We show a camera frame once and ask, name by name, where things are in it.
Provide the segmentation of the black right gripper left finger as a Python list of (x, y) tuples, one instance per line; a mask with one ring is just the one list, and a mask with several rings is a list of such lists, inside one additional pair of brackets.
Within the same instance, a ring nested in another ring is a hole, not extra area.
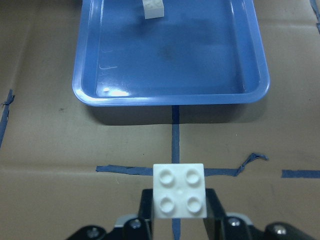
[(141, 193), (140, 204), (138, 209), (138, 219), (141, 222), (140, 229), (143, 232), (144, 240), (153, 239), (153, 221), (154, 221), (154, 199), (151, 188), (144, 189)]

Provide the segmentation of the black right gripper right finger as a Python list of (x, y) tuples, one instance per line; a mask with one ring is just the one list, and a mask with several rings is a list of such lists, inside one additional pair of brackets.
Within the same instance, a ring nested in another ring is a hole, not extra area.
[(205, 194), (207, 217), (203, 219), (203, 223), (206, 234), (209, 240), (219, 240), (226, 212), (213, 188), (206, 188)]

